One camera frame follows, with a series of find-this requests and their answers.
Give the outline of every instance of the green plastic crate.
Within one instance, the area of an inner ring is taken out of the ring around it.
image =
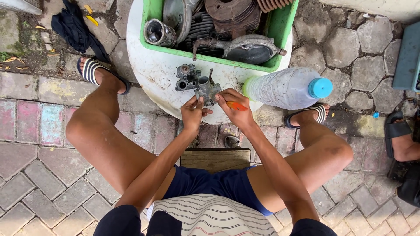
[[[184,56],[188,58],[192,58],[191,52],[180,51],[172,48],[167,47],[160,47],[152,44],[148,44],[143,36],[144,25],[150,19],[159,19],[162,20],[162,9],[163,3],[165,0],[143,0],[144,7],[143,7],[143,19],[142,19],[142,28],[140,31],[140,42],[142,45],[150,50],[159,51],[170,53],[174,55]],[[294,1],[292,4],[287,5],[284,8],[277,8],[268,15],[268,34],[269,38],[274,38],[274,44],[279,48],[284,48],[286,46],[287,37],[289,36],[290,29],[293,24],[293,20],[296,14],[296,9],[298,5],[298,0]],[[274,72],[278,69],[280,65],[282,56],[275,55],[270,60],[264,62],[261,65],[251,65],[247,63],[226,60],[221,58],[214,58],[210,56],[200,55],[197,54],[197,59],[210,61],[219,64],[225,64],[229,66],[238,66],[246,69],[256,70],[256,71],[264,71],[264,72]]]

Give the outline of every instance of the carburetor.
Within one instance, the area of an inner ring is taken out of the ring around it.
[[[185,91],[194,89],[197,99],[204,97],[204,106],[213,106],[215,95],[222,91],[220,84],[215,84],[211,75],[213,69],[210,69],[209,77],[201,77],[201,70],[195,70],[193,64],[183,64],[176,69],[176,77],[179,80],[176,82],[176,91]]]

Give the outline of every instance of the another person's foot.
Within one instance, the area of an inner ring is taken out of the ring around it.
[[[87,59],[87,57],[82,57],[80,59],[80,61],[81,61],[80,62],[80,69],[82,71],[83,71],[84,62],[86,61],[86,59]],[[104,68],[98,68],[98,69],[95,70],[95,79],[96,79],[96,82],[99,85],[102,84],[102,81],[104,79],[113,79],[113,80],[115,80],[119,94],[124,93],[127,90],[126,85],[121,80],[119,80],[117,77],[115,77],[115,75],[113,75],[111,72],[105,70]]]
[[[394,123],[403,122],[404,119],[396,120]],[[392,149],[394,150],[394,158],[399,162],[407,160],[407,150],[414,142],[411,139],[411,134],[406,134],[400,137],[392,138]]]
[[[330,105],[323,104],[325,108],[325,118],[327,118],[328,113],[330,112]],[[298,113],[290,118],[290,124],[293,126],[300,126],[299,121],[313,118],[316,120],[318,118],[318,112],[316,110],[306,110],[304,112]]]

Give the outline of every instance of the navy shorts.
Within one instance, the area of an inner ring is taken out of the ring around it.
[[[186,168],[175,165],[175,176],[163,199],[193,194],[213,194],[230,198],[261,212],[271,215],[258,200],[249,183],[247,167],[242,170],[224,170],[210,174],[203,169]]]

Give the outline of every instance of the ground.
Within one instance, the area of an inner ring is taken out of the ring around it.
[[[159,154],[182,122],[154,104],[131,71],[124,39],[132,1],[78,2],[93,9],[99,26],[87,25],[110,53],[111,67],[133,82],[132,91],[118,97],[117,128]],[[69,118],[95,85],[77,73],[80,53],[51,30],[51,16],[62,7],[61,0],[49,0],[41,16],[0,11],[0,56],[7,52],[25,62],[0,64],[0,235],[90,236],[120,197],[65,137]],[[383,133],[389,113],[401,109],[411,120],[418,105],[416,93],[391,88],[406,25],[364,16],[317,1],[299,3],[290,65],[311,67],[331,79],[334,91],[321,102],[333,106],[334,117],[325,125],[354,150],[354,160],[312,199],[322,222],[339,236],[415,235],[420,232],[420,211],[396,197],[398,184],[385,177],[390,159]],[[35,28],[38,24],[46,29]],[[379,118],[372,117],[375,111]],[[303,149],[299,129],[284,127],[288,113],[268,105],[254,112],[283,156]],[[238,136],[241,146],[253,150],[233,124],[201,126],[200,147],[223,147],[226,135]],[[261,162],[254,150],[250,162]],[[144,213],[141,217],[146,231]],[[279,235],[290,233],[287,210],[268,219]]]

